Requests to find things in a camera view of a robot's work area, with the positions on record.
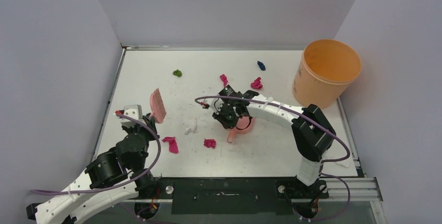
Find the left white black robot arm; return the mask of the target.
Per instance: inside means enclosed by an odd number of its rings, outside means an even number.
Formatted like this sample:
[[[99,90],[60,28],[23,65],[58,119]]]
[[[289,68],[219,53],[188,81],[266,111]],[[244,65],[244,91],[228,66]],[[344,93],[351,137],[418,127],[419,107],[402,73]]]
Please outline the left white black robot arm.
[[[123,140],[107,152],[101,153],[74,182],[61,192],[33,190],[35,194],[49,195],[43,203],[27,206],[27,217],[36,223],[84,223],[92,216],[125,200],[149,198],[157,182],[145,167],[150,141],[159,141],[155,125],[164,115],[149,113],[130,117],[122,111]]]

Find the pink plastic dustpan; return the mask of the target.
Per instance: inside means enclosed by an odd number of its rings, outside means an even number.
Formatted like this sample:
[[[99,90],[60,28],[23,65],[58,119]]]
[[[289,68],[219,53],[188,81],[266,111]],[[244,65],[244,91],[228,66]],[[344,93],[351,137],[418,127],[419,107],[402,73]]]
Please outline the pink plastic dustpan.
[[[242,116],[238,119],[235,127],[230,129],[227,137],[228,143],[233,143],[237,134],[247,134],[252,131],[255,119],[248,116]]]

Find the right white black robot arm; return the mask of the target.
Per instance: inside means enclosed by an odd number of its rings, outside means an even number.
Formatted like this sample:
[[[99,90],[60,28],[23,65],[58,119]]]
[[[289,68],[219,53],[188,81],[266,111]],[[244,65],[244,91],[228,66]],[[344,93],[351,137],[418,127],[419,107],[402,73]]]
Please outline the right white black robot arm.
[[[225,129],[237,127],[241,118],[260,118],[292,131],[301,164],[294,189],[300,197],[315,191],[323,155],[330,149],[335,134],[331,124],[316,105],[298,107],[277,102],[256,91],[222,89],[210,104],[213,118]]]

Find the pink hand brush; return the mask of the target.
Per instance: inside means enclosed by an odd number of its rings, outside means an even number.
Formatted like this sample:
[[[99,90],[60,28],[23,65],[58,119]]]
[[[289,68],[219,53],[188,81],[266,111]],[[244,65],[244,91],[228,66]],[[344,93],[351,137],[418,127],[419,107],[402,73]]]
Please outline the pink hand brush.
[[[159,88],[155,89],[150,95],[150,108],[151,108],[151,116],[154,117],[155,122],[162,124],[166,117],[166,110],[164,106],[164,102],[161,97],[161,93]]]

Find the small magenta paper scrap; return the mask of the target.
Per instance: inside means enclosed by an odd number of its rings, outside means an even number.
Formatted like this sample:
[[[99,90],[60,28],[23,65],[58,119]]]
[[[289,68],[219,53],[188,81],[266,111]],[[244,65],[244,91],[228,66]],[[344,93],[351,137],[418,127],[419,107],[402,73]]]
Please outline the small magenta paper scrap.
[[[207,148],[216,148],[216,140],[215,139],[204,139],[203,145]]]

